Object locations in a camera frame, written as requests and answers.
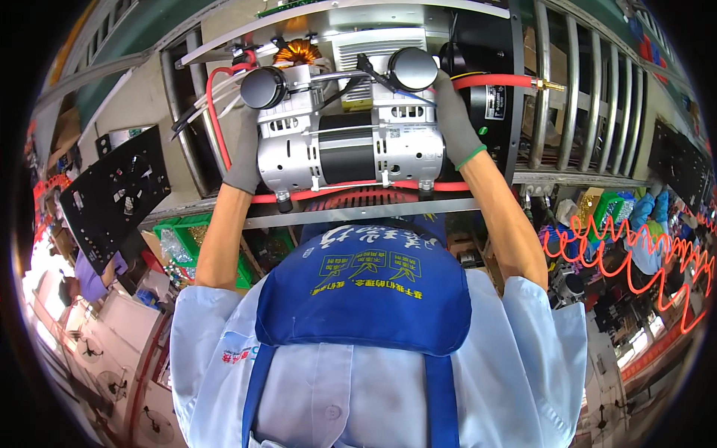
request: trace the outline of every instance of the light blue work shirt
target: light blue work shirt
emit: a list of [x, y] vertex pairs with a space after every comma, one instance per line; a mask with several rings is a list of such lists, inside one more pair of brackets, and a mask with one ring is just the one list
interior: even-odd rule
[[[522, 277], [508, 279], [502, 300], [484, 272], [467, 270], [466, 278], [470, 329], [451, 355], [460, 446], [567, 447], [585, 382], [584, 306], [553, 311], [545, 291]], [[170, 369], [175, 412], [190, 447], [241, 446], [264, 280], [244, 298], [209, 287], [179, 295]], [[281, 346], [249, 446], [428, 447], [425, 383], [421, 353]]]

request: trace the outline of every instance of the gray work glove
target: gray work glove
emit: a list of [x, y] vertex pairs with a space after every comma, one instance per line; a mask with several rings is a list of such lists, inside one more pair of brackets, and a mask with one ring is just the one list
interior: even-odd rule
[[443, 70], [438, 70], [433, 88], [436, 90], [438, 129], [446, 142], [448, 158], [458, 171], [464, 163], [486, 147], [475, 134], [465, 103], [458, 92], [453, 90], [450, 76]]
[[262, 181], [257, 166], [259, 134], [257, 118], [259, 110], [244, 106], [239, 112], [239, 144], [232, 155], [232, 167], [224, 176], [224, 183], [236, 189], [254, 194]]

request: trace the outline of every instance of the green circuit board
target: green circuit board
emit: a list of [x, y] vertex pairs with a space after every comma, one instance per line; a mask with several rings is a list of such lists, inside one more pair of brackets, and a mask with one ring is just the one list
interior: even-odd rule
[[286, 11], [287, 9], [292, 9], [297, 6], [304, 6], [312, 3], [316, 3], [317, 1], [325, 1], [325, 0], [295, 0], [290, 1], [289, 3], [283, 4], [281, 6], [277, 6], [276, 8], [267, 9], [266, 11], [262, 11], [259, 14], [257, 14], [257, 18], [261, 19], [266, 16], [270, 16], [272, 14], [276, 14], [280, 11]]

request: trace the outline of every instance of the shirt logo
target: shirt logo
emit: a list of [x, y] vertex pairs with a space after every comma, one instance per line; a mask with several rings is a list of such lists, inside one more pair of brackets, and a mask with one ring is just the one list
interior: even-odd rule
[[236, 364], [237, 362], [243, 361], [245, 359], [253, 361], [257, 358], [257, 353], [259, 353], [258, 345], [255, 345], [254, 347], [243, 348], [241, 351], [238, 352], [232, 350], [225, 350], [222, 354], [222, 363]]

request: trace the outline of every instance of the apron strap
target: apron strap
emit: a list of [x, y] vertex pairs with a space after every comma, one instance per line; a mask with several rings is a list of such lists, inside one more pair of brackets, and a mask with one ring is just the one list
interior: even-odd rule
[[259, 353], [254, 360], [252, 374], [249, 377], [249, 387], [247, 389], [247, 398], [244, 401], [244, 412], [242, 414], [242, 448], [249, 446], [249, 433], [254, 424], [254, 417], [259, 408], [259, 400], [264, 392], [267, 376], [269, 375], [269, 367], [271, 360], [276, 353], [276, 347], [271, 345], [259, 344]]
[[[276, 347], [261, 344], [249, 377], [247, 398], [242, 415], [242, 448], [248, 448], [259, 401], [269, 374]], [[458, 408], [453, 386], [453, 367], [450, 356], [423, 355], [426, 364], [428, 427], [431, 447], [457, 448]]]
[[458, 448], [458, 406], [450, 356], [423, 355], [426, 363], [430, 446]]

